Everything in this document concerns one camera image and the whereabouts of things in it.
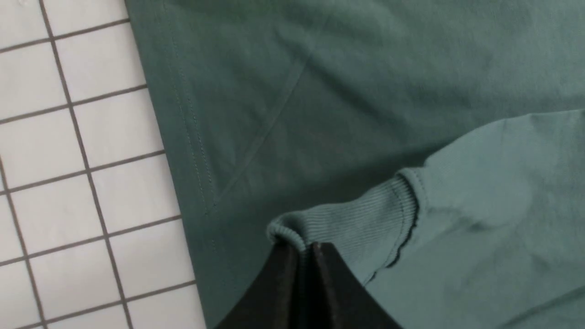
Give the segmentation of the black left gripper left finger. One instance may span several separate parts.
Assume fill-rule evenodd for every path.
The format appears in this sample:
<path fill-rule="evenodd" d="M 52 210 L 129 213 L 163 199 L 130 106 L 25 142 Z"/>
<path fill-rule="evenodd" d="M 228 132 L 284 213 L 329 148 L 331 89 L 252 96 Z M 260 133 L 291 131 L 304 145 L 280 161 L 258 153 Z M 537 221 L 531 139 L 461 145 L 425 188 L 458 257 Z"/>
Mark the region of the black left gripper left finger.
<path fill-rule="evenodd" d="M 292 329 L 298 252 L 283 243 L 272 247 L 261 272 L 218 329 Z"/>

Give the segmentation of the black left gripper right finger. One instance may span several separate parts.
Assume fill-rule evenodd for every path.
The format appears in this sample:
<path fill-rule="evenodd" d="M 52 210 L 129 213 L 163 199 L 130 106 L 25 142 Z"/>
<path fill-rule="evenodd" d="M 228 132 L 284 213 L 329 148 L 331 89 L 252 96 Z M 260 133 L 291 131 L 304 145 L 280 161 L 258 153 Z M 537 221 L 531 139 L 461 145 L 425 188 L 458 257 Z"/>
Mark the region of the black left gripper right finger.
<path fill-rule="evenodd" d="M 309 252 L 309 329 L 400 329 L 351 273 L 334 244 L 313 243 Z"/>

